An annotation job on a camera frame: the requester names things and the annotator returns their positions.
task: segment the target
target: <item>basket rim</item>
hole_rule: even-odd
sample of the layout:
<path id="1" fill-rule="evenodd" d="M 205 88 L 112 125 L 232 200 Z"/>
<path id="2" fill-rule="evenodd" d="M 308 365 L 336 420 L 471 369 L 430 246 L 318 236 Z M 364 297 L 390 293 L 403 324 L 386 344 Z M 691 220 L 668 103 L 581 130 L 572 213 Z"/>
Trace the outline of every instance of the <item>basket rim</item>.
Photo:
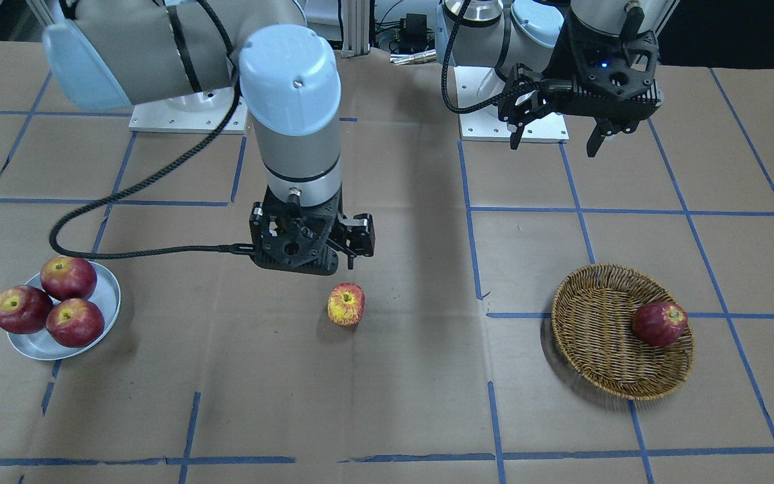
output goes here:
<path id="1" fill-rule="evenodd" d="M 597 382 L 595 379 L 587 376 L 586 372 L 584 370 L 581 370 L 581 366 L 576 364 L 574 361 L 574 358 L 572 357 L 572 354 L 569 352 L 565 352 L 563 350 L 563 343 L 562 343 L 562 334 L 561 330 L 558 327 L 557 324 L 557 307 L 559 305 L 562 293 L 565 288 L 568 287 L 569 282 L 574 279 L 574 277 L 584 270 L 589 270 L 591 268 L 613 268 L 613 269 L 619 269 L 624 270 L 627 273 L 631 273 L 634 276 L 639 276 L 639 278 L 644 278 L 648 282 L 652 283 L 656 287 L 660 288 L 663 293 L 664 297 L 670 302 L 675 303 L 679 306 L 679 303 L 677 302 L 676 298 L 673 297 L 673 295 L 663 287 L 660 283 L 658 283 L 654 278 L 651 278 L 650 276 L 646 275 L 643 272 L 640 272 L 639 270 L 633 269 L 632 267 L 623 266 L 623 264 L 613 264 L 613 263 L 593 263 L 593 264 L 587 264 L 586 266 L 581 266 L 576 270 L 573 270 L 571 273 L 569 273 L 568 276 L 563 279 L 563 281 L 557 286 L 557 289 L 555 291 L 554 297 L 551 301 L 551 330 L 554 334 L 555 344 L 557 346 L 557 350 L 563 355 L 563 358 L 566 358 L 569 365 L 571 365 L 572 369 L 577 371 L 578 374 L 581 375 L 581 377 L 584 378 L 587 382 L 590 382 L 593 384 L 594 387 L 597 387 L 598 389 L 604 390 L 605 392 L 611 393 L 612 395 L 626 398 L 626 399 L 633 399 L 633 401 L 650 401 L 651 399 L 659 399 L 663 398 L 664 396 L 670 395 L 671 393 L 676 392 L 679 390 L 684 384 L 685 381 L 689 379 L 689 376 L 691 376 L 692 368 L 694 368 L 695 363 L 695 344 L 694 344 L 694 334 L 691 331 L 691 325 L 689 323 L 686 323 L 686 331 L 684 331 L 684 334 L 688 334 L 688 338 L 690 341 L 690 352 L 688 352 L 688 361 L 686 364 L 685 374 L 682 377 L 681 380 L 679 380 L 676 385 L 673 385 L 667 390 L 664 390 L 664 392 L 654 393 L 653 395 L 628 395 L 627 393 L 621 392 L 617 389 L 612 389 L 610 387 L 606 387 L 602 383 Z"/>

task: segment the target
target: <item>woven basket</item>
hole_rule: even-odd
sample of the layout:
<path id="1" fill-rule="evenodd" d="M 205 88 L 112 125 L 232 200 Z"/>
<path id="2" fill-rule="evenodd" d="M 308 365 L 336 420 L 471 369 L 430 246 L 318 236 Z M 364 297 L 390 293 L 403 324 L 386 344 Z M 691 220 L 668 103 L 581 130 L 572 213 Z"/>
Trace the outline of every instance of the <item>woven basket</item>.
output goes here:
<path id="1" fill-rule="evenodd" d="M 632 316 L 654 300 L 676 303 L 658 282 L 617 264 L 591 264 L 557 288 L 551 327 L 557 349 L 590 383 L 621 398 L 647 401 L 683 386 L 694 365 L 694 337 L 686 327 L 666 348 L 632 334 Z"/>

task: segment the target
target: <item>white plate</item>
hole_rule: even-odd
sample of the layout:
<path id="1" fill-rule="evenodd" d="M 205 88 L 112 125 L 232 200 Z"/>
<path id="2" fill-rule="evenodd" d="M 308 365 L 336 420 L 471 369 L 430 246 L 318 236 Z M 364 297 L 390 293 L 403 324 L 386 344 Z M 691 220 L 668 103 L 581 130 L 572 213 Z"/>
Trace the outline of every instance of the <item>white plate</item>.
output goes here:
<path id="1" fill-rule="evenodd" d="M 94 266 L 97 273 L 97 287 L 95 287 L 95 293 L 89 297 L 89 301 L 95 303 L 101 309 L 101 313 L 103 313 L 103 333 L 101 333 L 101 336 L 84 348 L 68 348 L 56 343 L 46 329 L 42 329 L 34 334 L 8 333 L 8 339 L 13 348 L 31 359 L 53 361 L 76 356 L 101 342 L 105 335 L 110 332 L 110 328 L 113 327 L 116 318 L 118 318 L 121 306 L 121 288 L 118 279 L 109 269 L 101 266 L 101 264 L 94 263 L 94 261 L 91 265 Z M 43 289 L 40 287 L 40 272 L 34 278 L 29 279 L 26 285 Z M 56 299 L 52 299 L 52 302 L 58 304 Z"/>

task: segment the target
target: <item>red apple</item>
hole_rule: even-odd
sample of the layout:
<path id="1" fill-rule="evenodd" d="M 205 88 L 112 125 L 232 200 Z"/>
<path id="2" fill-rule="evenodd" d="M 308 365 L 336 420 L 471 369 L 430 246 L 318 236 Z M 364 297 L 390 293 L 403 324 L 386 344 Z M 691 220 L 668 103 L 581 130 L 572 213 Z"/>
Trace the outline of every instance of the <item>red apple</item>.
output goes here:
<path id="1" fill-rule="evenodd" d="M 363 289 L 353 282 L 336 285 L 328 297 L 328 316 L 341 327 L 353 327 L 363 318 L 366 298 Z"/>
<path id="2" fill-rule="evenodd" d="M 40 269 L 40 285 L 58 300 L 87 299 L 95 292 L 97 273 L 85 259 L 56 256 Z"/>
<path id="3" fill-rule="evenodd" d="M 689 316 L 675 303 L 657 300 L 635 312 L 632 331 L 639 340 L 651 346 L 670 346 L 683 334 Z"/>
<path id="4" fill-rule="evenodd" d="M 0 294 L 0 328 L 13 334 L 32 334 L 44 328 L 52 300 L 39 288 L 15 286 Z"/>
<path id="5" fill-rule="evenodd" d="M 68 348 L 84 348 L 103 333 L 103 315 L 94 302 L 71 298 L 53 307 L 46 317 L 52 339 Z"/>

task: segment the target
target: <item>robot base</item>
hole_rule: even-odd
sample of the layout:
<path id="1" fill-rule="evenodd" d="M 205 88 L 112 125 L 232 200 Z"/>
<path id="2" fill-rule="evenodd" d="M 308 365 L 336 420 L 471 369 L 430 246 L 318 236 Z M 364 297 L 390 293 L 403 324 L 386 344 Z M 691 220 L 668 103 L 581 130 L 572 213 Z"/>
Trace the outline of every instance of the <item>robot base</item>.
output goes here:
<path id="1" fill-rule="evenodd" d="M 131 131 L 147 132 L 212 132 L 228 111 L 232 88 L 197 92 L 171 99 L 145 102 L 133 107 Z M 223 134 L 243 134 L 247 125 L 246 102 L 239 107 L 225 126 Z"/>
<path id="2" fill-rule="evenodd" d="M 477 104 L 495 92 L 486 93 L 488 82 L 486 77 L 491 73 L 489 67 L 456 67 L 456 91 L 458 92 L 458 105 L 470 106 Z M 486 94 L 480 98 L 480 92 Z M 510 132 L 507 123 L 497 119 L 497 107 L 485 108 L 475 113 L 460 114 L 460 128 L 462 140 L 468 141 L 505 141 L 509 142 Z M 549 114 L 542 119 L 529 123 L 525 134 L 521 137 L 522 143 L 560 143 L 569 139 L 566 122 L 561 114 Z"/>

